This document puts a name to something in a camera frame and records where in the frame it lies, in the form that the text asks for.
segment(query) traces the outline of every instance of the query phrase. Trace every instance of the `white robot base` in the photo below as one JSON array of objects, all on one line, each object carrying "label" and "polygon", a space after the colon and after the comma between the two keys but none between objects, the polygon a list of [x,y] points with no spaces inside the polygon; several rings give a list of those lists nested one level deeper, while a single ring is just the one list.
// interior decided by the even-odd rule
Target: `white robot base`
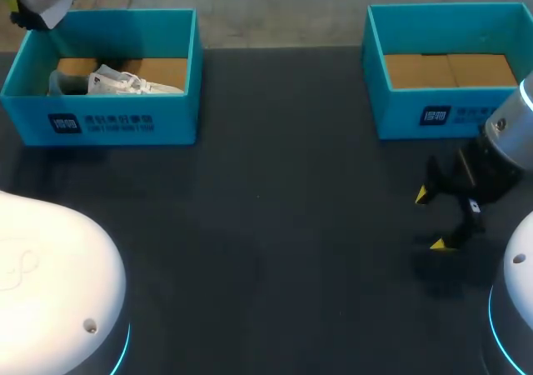
[{"label": "white robot base", "polygon": [[131,339],[126,273],[79,212],[0,192],[0,373],[118,375]]},{"label": "white robot base", "polygon": [[483,361],[490,375],[533,373],[533,212],[506,248],[489,296]]}]

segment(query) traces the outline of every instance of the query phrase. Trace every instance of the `black tabletop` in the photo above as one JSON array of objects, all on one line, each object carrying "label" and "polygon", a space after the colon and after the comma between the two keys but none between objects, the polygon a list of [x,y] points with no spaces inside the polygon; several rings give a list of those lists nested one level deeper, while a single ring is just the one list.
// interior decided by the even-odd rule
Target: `black tabletop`
[{"label": "black tabletop", "polygon": [[121,251],[128,375],[481,373],[530,183],[488,210],[460,279],[428,287],[413,240],[460,213],[414,199],[427,156],[461,141],[379,142],[358,48],[206,51],[199,129],[192,147],[30,149],[0,118],[0,186],[87,214]]}]

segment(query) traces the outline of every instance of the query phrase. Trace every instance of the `screw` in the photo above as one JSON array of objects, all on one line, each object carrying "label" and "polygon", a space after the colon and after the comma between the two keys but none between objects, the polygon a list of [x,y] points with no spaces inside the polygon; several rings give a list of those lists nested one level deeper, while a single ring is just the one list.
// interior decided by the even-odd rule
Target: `screw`
[{"label": "screw", "polygon": [[498,129],[499,131],[503,131],[506,128],[506,125],[507,125],[506,119],[505,118],[501,118],[496,123],[496,129]]}]

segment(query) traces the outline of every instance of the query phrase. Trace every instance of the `logo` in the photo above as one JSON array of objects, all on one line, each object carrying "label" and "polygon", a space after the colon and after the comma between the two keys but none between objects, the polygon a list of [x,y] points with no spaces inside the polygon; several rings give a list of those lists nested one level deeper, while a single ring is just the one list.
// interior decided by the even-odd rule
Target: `logo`
[{"label": "logo", "polygon": [[82,133],[74,114],[48,114],[48,119],[56,133]]},{"label": "logo", "polygon": [[444,125],[450,110],[450,106],[427,106],[422,111],[420,125]]},{"label": "logo", "polygon": [[0,240],[0,292],[18,288],[39,266],[39,256],[23,239]]}]

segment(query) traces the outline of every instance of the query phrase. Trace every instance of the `glowing blue light ring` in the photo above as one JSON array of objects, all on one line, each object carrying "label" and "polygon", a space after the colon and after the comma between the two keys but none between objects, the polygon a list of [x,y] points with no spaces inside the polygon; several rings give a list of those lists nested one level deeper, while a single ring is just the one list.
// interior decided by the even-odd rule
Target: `glowing blue light ring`
[{"label": "glowing blue light ring", "polygon": [[511,363],[511,365],[515,368],[516,371],[518,371],[520,375],[526,375],[526,373],[522,371],[520,367],[518,367],[513,360],[511,360],[511,357],[509,357],[509,354],[507,354],[506,350],[503,348],[503,346],[500,343],[500,339],[496,335],[496,330],[494,329],[494,325],[492,324],[492,314],[491,314],[492,288],[493,287],[491,287],[491,293],[489,294],[489,322],[491,323],[492,334],[494,335],[494,339],[496,340],[496,343],[498,344],[498,347],[500,348],[501,352],[503,353],[504,356],[506,356],[507,361]]},{"label": "glowing blue light ring", "polygon": [[527,107],[529,107],[530,110],[533,111],[533,102],[531,101],[530,97],[526,93],[526,90],[524,89],[524,81],[522,81],[520,84],[520,94],[522,95],[522,99],[526,102]]},{"label": "glowing blue light ring", "polygon": [[122,360],[126,356],[127,345],[130,343],[131,327],[132,327],[131,325],[127,326],[127,336],[126,336],[126,343],[124,344],[124,349],[122,350],[122,354],[120,355],[120,358],[118,359],[117,365],[115,365],[115,368],[111,371],[110,375],[115,375],[115,373],[117,373],[118,368],[120,367],[120,364],[122,364]]}]

